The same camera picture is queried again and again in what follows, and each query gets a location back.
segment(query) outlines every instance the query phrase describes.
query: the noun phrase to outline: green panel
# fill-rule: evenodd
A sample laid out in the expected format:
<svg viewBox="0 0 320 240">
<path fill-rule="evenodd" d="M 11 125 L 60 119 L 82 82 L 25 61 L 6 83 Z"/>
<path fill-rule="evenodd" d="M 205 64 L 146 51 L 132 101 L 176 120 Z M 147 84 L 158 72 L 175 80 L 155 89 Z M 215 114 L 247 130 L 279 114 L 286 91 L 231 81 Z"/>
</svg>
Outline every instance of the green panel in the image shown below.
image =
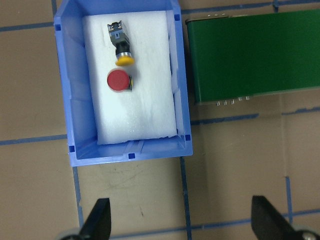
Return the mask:
<svg viewBox="0 0 320 240">
<path fill-rule="evenodd" d="M 187 23 L 197 102 L 320 86 L 320 9 Z"/>
</svg>

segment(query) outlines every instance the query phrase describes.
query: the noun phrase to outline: metal bolt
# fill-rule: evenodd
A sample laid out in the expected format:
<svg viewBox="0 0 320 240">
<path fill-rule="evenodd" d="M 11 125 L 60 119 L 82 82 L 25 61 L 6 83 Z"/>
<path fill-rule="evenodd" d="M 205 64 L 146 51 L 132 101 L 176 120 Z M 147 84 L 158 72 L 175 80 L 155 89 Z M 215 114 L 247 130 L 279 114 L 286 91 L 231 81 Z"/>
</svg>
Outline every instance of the metal bolt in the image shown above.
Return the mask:
<svg viewBox="0 0 320 240">
<path fill-rule="evenodd" d="M 311 232 L 304 232 L 302 234 L 302 237 L 304 240 L 317 240 L 316 236 Z"/>
</svg>

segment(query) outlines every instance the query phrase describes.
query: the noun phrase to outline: blue plastic bin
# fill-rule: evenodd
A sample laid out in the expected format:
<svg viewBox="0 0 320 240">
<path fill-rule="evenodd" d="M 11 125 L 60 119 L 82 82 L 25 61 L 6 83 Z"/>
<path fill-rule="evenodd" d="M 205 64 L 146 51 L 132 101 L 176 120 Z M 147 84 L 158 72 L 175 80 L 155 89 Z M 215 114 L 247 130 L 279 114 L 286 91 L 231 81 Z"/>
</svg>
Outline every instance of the blue plastic bin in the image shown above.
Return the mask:
<svg viewBox="0 0 320 240">
<path fill-rule="evenodd" d="M 166 11 L 177 136 L 97 145 L 82 18 Z M 64 0 L 54 17 L 71 166 L 193 154 L 181 10 L 177 0 Z"/>
</svg>

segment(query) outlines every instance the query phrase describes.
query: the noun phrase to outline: yellow button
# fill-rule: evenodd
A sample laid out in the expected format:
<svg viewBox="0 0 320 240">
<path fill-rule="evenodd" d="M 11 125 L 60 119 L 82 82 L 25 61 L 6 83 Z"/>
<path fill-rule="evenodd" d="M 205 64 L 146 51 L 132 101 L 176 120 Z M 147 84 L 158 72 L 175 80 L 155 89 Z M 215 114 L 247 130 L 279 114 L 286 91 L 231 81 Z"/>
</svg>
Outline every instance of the yellow button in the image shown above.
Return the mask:
<svg viewBox="0 0 320 240">
<path fill-rule="evenodd" d="M 115 62 L 115 65 L 123 67 L 123 66 L 134 64 L 134 63 L 135 63 L 135 60 L 132 57 L 121 56 L 119 57 L 118 61 Z"/>
</svg>

